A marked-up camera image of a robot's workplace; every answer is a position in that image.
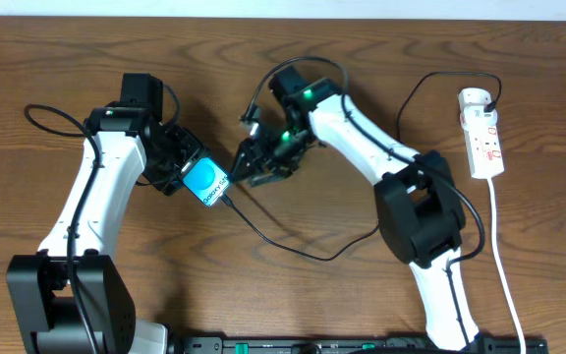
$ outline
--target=black cable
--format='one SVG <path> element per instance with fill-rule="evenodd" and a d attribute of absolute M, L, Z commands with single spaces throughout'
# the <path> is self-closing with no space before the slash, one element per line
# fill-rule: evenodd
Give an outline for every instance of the black cable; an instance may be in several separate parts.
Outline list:
<path fill-rule="evenodd" d="M 176 125 L 176 123 L 178 122 L 178 116 L 181 113 L 181 103 L 178 101 L 178 97 L 176 97 L 176 93 L 174 93 L 174 91 L 172 90 L 172 88 L 169 87 L 169 85 L 163 85 L 163 87 L 167 89 L 167 92 L 169 92 L 169 95 L 172 96 L 172 99 L 176 104 L 176 110 L 174 111 L 174 115 L 172 116 L 172 119 L 170 119 L 167 123 L 163 124 L 163 130 L 167 131 L 169 128 Z"/>
<path fill-rule="evenodd" d="M 501 97 L 501 79 L 499 79 L 499 77 L 497 77 L 496 75 L 492 75 L 490 73 L 481 73 L 481 72 L 450 72 L 450 71 L 431 72 L 431 73 L 423 76 L 423 78 L 419 80 L 419 83 L 414 87 L 412 92 L 410 92 L 410 95 L 405 100 L 405 102 L 403 102 L 401 109 L 399 109 L 399 113 L 397 113 L 397 123 L 396 123 L 396 125 L 397 125 L 397 142 L 401 143 L 401 114 L 403 114 L 403 110 L 405 109 L 405 106 L 408 105 L 408 103 L 410 102 L 410 99 L 412 99 L 412 97 L 414 96 L 414 93 L 417 92 L 417 89 L 419 89 L 419 87 L 421 86 L 423 81 L 425 81 L 425 79 L 432 77 L 432 76 L 435 76 L 435 75 L 480 76 L 480 77 L 493 78 L 493 79 L 497 80 L 497 83 L 499 84 L 499 91 L 497 92 L 497 97 L 491 103 L 486 105 L 486 107 L 484 108 L 484 112 L 492 112 L 495 109 L 495 107 L 497 106 L 497 102 L 499 102 L 499 97 Z"/>
<path fill-rule="evenodd" d="M 289 252 L 295 253 L 295 254 L 297 254 L 297 255 L 300 255 L 300 256 L 303 256 L 303 257 L 307 257 L 307 258 L 312 259 L 312 260 L 321 261 L 321 262 L 330 262 L 330 261 L 335 260 L 335 259 L 338 258 L 340 255 L 342 255 L 346 250 L 348 250 L 351 246 L 355 245 L 356 243 L 358 243 L 358 242 L 360 242 L 360 241 L 366 240 L 368 237 L 374 235 L 374 233 L 377 232 L 377 230 L 379 229 L 379 225 L 376 225 L 376 226 L 372 229 L 371 232 L 369 232 L 368 234 L 366 234 L 366 235 L 364 235 L 364 236 L 362 236 L 362 237 L 359 237 L 359 238 L 357 238 L 357 239 L 355 239 L 355 240 L 349 242 L 348 245 L 344 246 L 344 248 L 342 248 L 340 251 L 338 251 L 338 253 L 336 253 L 335 255 L 333 255 L 333 256 L 331 256 L 331 257 L 329 257 L 329 258 L 322 258 L 322 257 L 317 257 L 317 256 L 314 256 L 314 255 L 307 254 L 307 253 L 302 252 L 302 251 L 299 251 L 299 250 L 295 250 L 295 249 L 293 249 L 293 248 L 289 248 L 289 247 L 287 247 L 287 246 L 280 245 L 280 244 L 278 244 L 278 243 L 276 243 L 276 242 L 270 240 L 270 239 L 267 238 L 265 235 L 263 235 L 263 234 L 261 233 L 261 231 L 259 231 L 259 230 L 256 228 L 256 226 L 254 226 L 254 225 L 244 216 L 244 214 L 243 214 L 239 209 L 237 209 L 237 207 L 233 204 L 233 201 L 231 201 L 231 199 L 230 199 L 227 195 L 223 195 L 223 196 L 221 197 L 221 200 L 222 200 L 222 202 L 224 202 L 224 204 L 226 204 L 228 207 L 230 207 L 232 210 L 234 210 L 234 211 L 247 223 L 247 225 L 250 226 L 251 229 L 252 229 L 257 235 L 259 235 L 260 238 L 263 239 L 263 241 L 269 243 L 270 245 L 272 245 L 272 246 L 274 246 L 274 247 L 278 247 L 278 248 L 280 248 L 280 249 L 282 249 L 282 250 L 289 251 Z"/>
<path fill-rule="evenodd" d="M 460 331 L 462 331 L 462 336 L 465 343 L 469 345 L 469 336 L 467 335 L 467 329 L 464 327 L 464 321 L 462 321 L 462 313 L 460 312 L 460 307 L 458 305 L 458 294 L 456 293 L 456 287 L 453 283 L 453 271 L 451 267 L 448 266 L 445 270 L 447 273 L 447 278 L 449 278 L 449 289 L 451 290 L 451 299 L 453 300 L 453 305 L 456 307 L 456 321 L 460 325 Z"/>
<path fill-rule="evenodd" d="M 162 179 L 162 180 L 160 180 L 160 181 L 156 181 L 156 182 L 147 182 L 147 183 L 145 183 L 145 182 L 139 182 L 139 181 L 137 181 L 137 182 L 135 182 L 135 185 L 136 185 L 136 186 L 140 186 L 140 187 L 146 187 L 146 186 L 153 186 L 153 185 L 157 185 L 157 184 L 161 184 L 161 183 L 167 183 L 167 182 L 170 182 L 170 181 L 171 181 L 171 179 L 168 177 L 168 178 Z"/>
<path fill-rule="evenodd" d="M 57 114 L 61 117 L 71 117 L 69 114 L 56 109 L 54 107 L 50 107 L 50 106 L 46 106 L 46 105 L 41 105 L 41 104 L 28 104 L 26 106 L 26 108 L 24 109 L 24 115 L 26 116 L 26 119 L 28 119 L 28 121 L 36 128 L 40 129 L 41 131 L 47 132 L 47 133 L 51 133 L 51 134 L 55 134 L 57 136 L 61 136 L 61 137 L 68 137 L 68 138 L 83 138 L 85 135 L 84 134 L 79 134 L 79 133 L 65 133 L 65 132 L 61 132 L 61 131 L 57 131 L 57 130 L 53 130 L 51 128 L 47 128 L 44 125 L 36 122 L 31 115 L 29 114 L 29 112 L 31 110 L 33 110 L 34 108 L 36 109 L 42 109 L 42 110 L 46 110 L 48 112 L 52 112 L 54 114 Z"/>
<path fill-rule="evenodd" d="M 244 113 L 243 117 L 248 117 L 249 114 L 251 113 L 251 111 L 253 110 L 253 107 L 255 106 L 256 100 L 258 99 L 259 94 L 261 93 L 261 89 L 263 88 L 263 85 L 265 85 L 265 82 L 267 82 L 267 80 L 272 75 L 274 75 L 274 73 L 276 73 L 277 71 L 285 68 L 286 66 L 288 66 L 292 63 L 298 62 L 298 61 L 315 61 L 315 62 L 327 63 L 327 64 L 331 64 L 333 66 L 336 66 L 336 67 L 340 68 L 340 70 L 342 70 L 342 66 L 339 63 L 334 62 L 331 59 L 322 58 L 322 57 L 318 57 L 318 56 L 306 55 L 306 56 L 300 56 L 300 57 L 288 59 L 288 60 L 278 64 L 274 68 L 272 68 L 269 72 L 267 72 L 267 74 L 265 74 L 263 79 L 261 79 L 261 82 L 259 82 L 259 85 L 256 87 L 255 93 L 253 94 L 253 98 L 251 99 L 251 102 L 248 104 L 248 107 L 246 108 L 246 112 Z"/>
<path fill-rule="evenodd" d="M 251 102 L 249 103 L 249 105 L 246 109 L 246 112 L 244 113 L 244 116 L 247 116 L 253 110 L 253 106 L 255 105 L 255 102 L 256 102 L 256 100 L 257 100 L 257 98 L 258 98 L 258 96 L 261 92 L 261 89 L 263 88 L 263 85 L 267 81 L 267 79 L 269 79 L 277 71 L 283 69 L 284 67 L 286 67 L 286 66 L 288 66 L 292 63 L 298 62 L 298 61 L 317 61 L 317 62 L 327 63 L 327 64 L 330 64 L 330 65 L 338 68 L 340 70 L 340 73 L 342 74 L 342 93 L 340 95 L 340 104 L 342 106 L 342 111 L 344 112 L 345 117 L 351 122 L 351 124 L 353 124 L 353 126 L 363 136 L 365 136 L 367 139 L 369 139 L 371 142 L 373 142 L 375 145 L 377 145 L 379 148 L 381 148 L 389 156 L 392 156 L 395 159 L 397 159 L 397 160 L 399 160 L 399 161 L 401 161 L 405 164 L 408 164 L 410 166 L 417 168 L 419 171 L 421 171 L 422 173 L 424 173 L 424 174 L 426 174 L 430 177 L 434 177 L 435 180 L 439 181 L 440 183 L 445 185 L 449 190 L 451 190 L 451 192 L 453 192 L 460 199 L 460 201 L 467 207 L 467 209 L 469 210 L 469 212 L 473 216 L 473 219 L 475 220 L 475 223 L 478 227 L 478 232 L 480 233 L 480 242 L 478 243 L 477 247 L 471 253 L 469 253 L 468 255 L 459 257 L 455 260 L 451 260 L 449 262 L 448 266 L 451 266 L 451 265 L 453 265 L 457 262 L 469 260 L 469 259 L 475 257 L 476 255 L 478 255 L 481 252 L 481 250 L 483 249 L 483 246 L 485 244 L 485 230 L 484 230 L 484 227 L 483 227 L 483 222 L 481 221 L 481 217 L 478 214 L 478 211 L 475 209 L 475 207 L 471 203 L 471 201 L 469 201 L 469 199 L 464 194 L 462 194 L 462 192 L 460 192 L 457 188 L 455 188 L 453 186 L 453 183 L 451 183 L 442 173 L 440 173 L 439 171 L 437 171 L 437 170 L 435 170 L 431 167 L 424 166 L 424 165 L 418 163 L 415 160 L 410 160 L 410 159 L 408 159 L 404 156 L 401 156 L 400 154 L 394 152 L 393 148 L 389 148 L 389 147 L 385 146 L 382 142 L 380 142 L 374 136 L 372 136 L 367 131 L 365 131 L 364 128 L 362 128 L 357 123 L 357 121 L 351 116 L 351 112 L 349 112 L 349 110 L 346 108 L 345 98 L 346 98 L 346 96 L 348 95 L 348 92 L 349 92 L 349 72 L 344 65 L 342 65 L 342 64 L 340 64 L 336 61 L 327 59 L 327 58 L 316 57 L 316 56 L 301 56 L 301 57 L 291 58 L 291 59 L 288 59 L 288 60 L 282 62 L 281 64 L 278 64 L 277 66 L 272 68 L 267 74 L 265 74 L 263 79 L 261 79 L 261 81 L 259 82 L 259 85 L 256 87 L 255 94 L 253 95 L 253 98 L 251 99 Z M 453 73 L 455 75 L 461 75 L 461 74 L 458 74 L 458 73 L 466 73 L 466 72 L 434 72 L 434 73 L 429 73 L 425 77 L 423 77 L 419 81 L 419 84 L 415 87 L 414 91 L 416 91 L 416 89 L 421 85 L 421 83 L 426 78 L 428 78 L 432 75 L 439 75 L 440 73 L 446 73 L 446 75 L 449 75 L 449 73 Z M 493 100 L 493 102 L 495 102 L 495 104 L 496 104 L 496 101 L 499 99 L 499 96 L 501 95 L 501 81 L 499 80 L 499 78 L 497 78 L 496 76 L 494 76 L 492 74 L 488 74 L 488 73 L 470 73 L 470 75 L 488 76 L 488 77 L 493 77 L 493 78 L 498 80 L 498 82 L 499 82 L 499 93 L 497 94 L 497 98 L 495 98 L 495 100 Z"/>
<path fill-rule="evenodd" d="M 55 113 L 55 114 L 65 118 L 69 122 L 71 122 L 73 125 L 76 126 L 76 128 L 78 128 L 82 132 L 81 136 L 85 137 L 88 140 L 91 147 L 93 148 L 93 153 L 95 155 L 95 160 L 93 161 L 93 165 L 92 165 L 92 169 L 90 171 L 90 175 L 88 176 L 88 180 L 86 181 L 86 185 L 85 185 L 85 188 L 83 189 L 83 192 L 80 196 L 80 200 L 78 201 L 78 204 L 76 205 L 76 209 L 74 211 L 74 215 L 73 215 L 72 220 L 71 220 L 71 225 L 67 228 L 67 273 L 68 273 L 68 276 L 69 276 L 69 281 L 71 283 L 71 290 L 72 290 L 72 293 L 74 294 L 74 301 L 76 303 L 76 307 L 78 308 L 78 313 L 80 314 L 80 318 L 83 322 L 83 327 L 85 328 L 86 336 L 88 337 L 88 341 L 90 342 L 91 349 L 93 351 L 93 354 L 99 354 L 100 351 L 99 351 L 99 347 L 97 346 L 97 340 L 95 338 L 95 333 L 93 332 L 93 328 L 92 328 L 92 326 L 90 324 L 90 320 L 88 318 L 88 313 L 86 312 L 85 304 L 84 304 L 82 297 L 81 297 L 81 294 L 80 294 L 80 288 L 79 288 L 79 284 L 78 284 L 79 280 L 78 280 L 78 276 L 76 275 L 76 268 L 75 268 L 75 265 L 74 265 L 74 240 L 78 237 L 78 233 L 76 231 L 78 230 L 78 224 L 80 222 L 80 217 L 81 217 L 83 209 L 85 207 L 85 202 L 86 202 L 86 199 L 88 198 L 88 194 L 90 193 L 90 189 L 93 185 L 93 181 L 95 180 L 95 177 L 97 176 L 97 172 L 98 172 L 100 164 L 101 164 L 101 160 L 100 160 L 101 154 L 99 153 L 99 147 L 97 146 L 97 143 L 95 142 L 95 139 L 91 135 L 90 131 L 87 130 L 82 124 L 80 124 L 80 122 L 78 122 L 75 118 L 73 118 L 69 114 L 67 114 L 67 113 L 65 113 L 61 110 L 58 110 L 56 108 L 46 106 L 46 105 L 41 105 L 41 104 L 29 104 L 29 105 L 26 106 L 26 109 L 24 110 L 24 112 L 26 113 L 26 118 L 31 123 L 33 122 L 32 124 L 34 126 L 38 127 L 38 129 L 43 130 L 43 131 L 48 132 L 48 133 L 61 135 L 61 136 L 64 136 L 64 137 L 75 137 L 76 135 L 73 135 L 73 134 L 70 134 L 70 133 L 62 133 L 62 132 L 54 131 L 54 130 L 51 130 L 47 127 L 44 127 L 44 126 L 36 123 L 29 116 L 29 112 L 32 109 L 46 110 L 46 111 Z"/>

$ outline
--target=power strip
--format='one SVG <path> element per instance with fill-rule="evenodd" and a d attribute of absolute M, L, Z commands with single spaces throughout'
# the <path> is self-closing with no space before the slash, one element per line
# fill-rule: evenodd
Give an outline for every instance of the power strip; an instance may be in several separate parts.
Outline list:
<path fill-rule="evenodd" d="M 490 103 L 490 93 L 481 88 L 465 88 L 458 94 L 460 102 L 460 124 L 464 129 L 464 138 L 467 143 L 469 167 L 473 178 L 485 179 L 490 190 L 490 240 L 492 256 L 495 259 L 501 287 L 508 303 L 512 322 L 517 329 L 519 339 L 519 353 L 526 354 L 526 339 L 521 329 L 519 316 L 510 294 L 510 287 L 501 264 L 499 246 L 497 242 L 497 201 L 492 184 L 492 177 L 503 172 L 503 158 L 497 133 L 497 111 L 493 109 L 486 112 L 485 107 Z"/>
<path fill-rule="evenodd" d="M 478 179 L 491 178 L 504 171 L 496 126 L 497 110 L 484 111 L 490 100 L 490 93 L 481 88 L 465 88 L 458 94 L 471 176 Z"/>

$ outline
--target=robotic arm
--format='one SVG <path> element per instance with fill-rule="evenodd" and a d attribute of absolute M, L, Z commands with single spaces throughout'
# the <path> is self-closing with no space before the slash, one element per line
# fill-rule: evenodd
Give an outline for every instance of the robotic arm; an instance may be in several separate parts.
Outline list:
<path fill-rule="evenodd" d="M 258 109 L 249 111 L 243 121 L 250 126 L 251 135 L 240 144 L 232 178 L 247 180 L 253 186 L 282 180 L 298 169 L 303 154 L 316 140 L 335 147 L 373 185 L 381 235 L 414 273 L 426 312 L 427 334 L 435 346 L 473 349 L 477 338 L 479 353 L 488 353 L 496 345 L 504 353 L 510 352 L 506 349 L 513 344 L 508 341 L 478 335 L 458 265 L 452 266 L 453 288 L 448 281 L 447 263 L 460 256 L 459 232 L 465 226 L 460 201 L 446 182 L 437 183 L 411 164 L 391 158 L 373 140 L 433 168 L 453 183 L 444 158 L 435 151 L 421 156 L 394 141 L 345 96 L 350 117 L 372 137 L 369 139 L 345 118 L 340 104 L 343 92 L 327 79 L 308 84 L 289 67 L 277 73 L 269 85 L 286 112 L 287 125 L 272 129 L 260 122 Z M 256 348 L 262 354 L 359 354 L 368 348 L 380 350 L 403 343 L 407 348 L 402 352 L 411 346 L 426 347 L 426 339 L 420 338 L 179 340 L 169 327 L 138 319 L 114 260 L 126 205 L 140 174 L 166 196 L 186 187 L 206 206 L 213 205 L 230 185 L 227 175 L 191 132 L 160 124 L 162 90 L 163 84 L 150 75 L 126 74 L 120 100 L 94 109 L 85 120 L 85 128 L 101 155 L 101 165 L 80 217 L 73 253 L 68 255 L 66 247 L 68 227 L 91 170 L 97 166 L 89 140 L 85 141 L 83 163 L 65 207 L 38 252 L 12 258 L 7 282 L 27 353 L 92 352 L 75 299 L 57 296 L 72 281 L 66 262 L 71 255 L 81 290 L 79 300 L 85 304 L 100 353 L 174 354 L 187 353 L 189 348 L 192 354 L 219 354 L 220 349 L 222 353 L 246 354 L 249 348 Z M 409 193 L 416 189 L 426 190 L 426 196 L 413 201 Z M 543 342 L 535 341 L 534 348 L 534 353 L 547 352 Z"/>
<path fill-rule="evenodd" d="M 414 273 L 429 338 L 448 350 L 473 342 L 479 330 L 469 312 L 459 265 L 451 268 L 456 301 L 445 271 L 447 262 L 460 256 L 459 231 L 465 215 L 457 197 L 365 137 L 345 117 L 341 89 L 331 81 L 308 84 L 294 67 L 288 67 L 273 76 L 269 87 L 286 112 L 287 125 L 282 131 L 265 126 L 258 119 L 258 109 L 243 117 L 252 134 L 240 144 L 233 168 L 236 181 L 246 179 L 256 186 L 291 176 L 315 140 L 336 148 L 374 186 L 379 230 L 390 250 Z M 437 152 L 418 156 L 374 125 L 349 96 L 345 99 L 350 116 L 377 141 L 451 176 Z M 412 201 L 408 194 L 416 189 L 427 194 Z"/>
<path fill-rule="evenodd" d="M 120 101 L 94 109 L 85 120 L 101 165 L 80 217 L 74 243 L 81 297 L 101 353 L 180 353 L 169 327 L 136 318 L 135 304 L 114 265 L 117 235 L 141 174 L 170 196 L 186 186 L 210 206 L 229 183 L 208 150 L 187 129 L 164 127 L 163 84 L 125 74 Z M 74 298 L 56 296 L 71 281 L 66 270 L 68 228 L 95 156 L 85 141 L 80 172 L 58 221 L 38 253 L 14 256 L 8 287 L 27 353 L 89 353 Z"/>

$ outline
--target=green led light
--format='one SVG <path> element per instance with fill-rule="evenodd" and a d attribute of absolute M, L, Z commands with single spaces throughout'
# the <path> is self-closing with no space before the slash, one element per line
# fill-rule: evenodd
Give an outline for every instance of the green led light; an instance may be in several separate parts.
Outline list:
<path fill-rule="evenodd" d="M 281 140 L 282 140 L 283 142 L 289 141 L 290 138 L 292 138 L 292 136 L 290 135 L 290 132 L 287 132 L 287 131 L 286 131 L 285 133 L 283 133 L 283 134 L 281 135 Z"/>

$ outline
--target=white robotic arm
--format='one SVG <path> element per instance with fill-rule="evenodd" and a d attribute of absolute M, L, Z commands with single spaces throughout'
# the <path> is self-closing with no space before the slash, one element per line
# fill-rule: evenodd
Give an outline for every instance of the white robotic arm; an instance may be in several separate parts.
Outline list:
<path fill-rule="evenodd" d="M 408 158 L 418 154 L 414 149 L 405 147 L 379 129 L 355 106 L 349 96 L 346 97 L 346 102 L 346 107 L 355 121 L 385 146 Z M 310 112 L 309 118 L 315 136 L 321 142 L 340 151 L 372 185 L 381 181 L 385 173 L 396 174 L 407 166 L 391 158 L 345 118 L 339 94 L 334 94 L 320 102 L 316 109 Z M 414 189 L 415 187 L 410 187 L 408 192 Z M 414 262 L 409 264 L 421 292 L 426 313 L 427 334 L 441 349 L 460 350 L 466 346 L 465 334 L 457 320 L 458 314 L 453 305 L 452 292 L 445 272 L 447 262 L 458 257 L 460 257 L 459 248 L 455 251 L 446 251 L 433 260 L 431 267 L 427 269 L 421 268 Z M 451 266 L 451 270 L 462 322 L 471 342 L 479 330 L 469 311 L 459 264 Z"/>
<path fill-rule="evenodd" d="M 167 196 L 186 186 L 208 206 L 228 187 L 226 175 L 191 132 L 160 124 L 162 91 L 162 82 L 150 75 L 125 74 L 120 101 L 93 109 L 81 128 L 93 144 L 85 140 L 83 162 L 58 221 L 37 254 L 11 260 L 8 287 L 28 353 L 87 353 L 92 342 L 100 353 L 180 351 L 166 326 L 136 318 L 135 304 L 114 264 L 126 205 L 141 175 Z M 32 108 L 57 110 L 38 105 L 26 109 L 32 124 L 49 131 L 31 119 Z M 73 226 L 79 207 L 79 222 Z M 76 239 L 68 255 L 71 234 Z M 72 259 L 75 280 L 68 269 Z M 81 291 L 74 291 L 73 298 L 56 296 L 69 282 Z"/>
<path fill-rule="evenodd" d="M 123 132 L 98 132 L 95 142 L 102 155 L 101 167 L 91 187 L 78 226 L 79 237 L 74 242 L 75 255 L 86 250 L 108 255 L 115 262 L 117 235 L 122 226 L 126 205 L 135 182 L 145 169 L 146 156 L 141 137 L 129 137 Z M 65 207 L 38 251 L 50 257 L 67 256 L 67 228 L 95 159 L 90 143 L 85 140 L 85 152 L 80 172 L 74 182 Z M 168 329 L 137 319 L 130 354 L 166 354 Z"/>

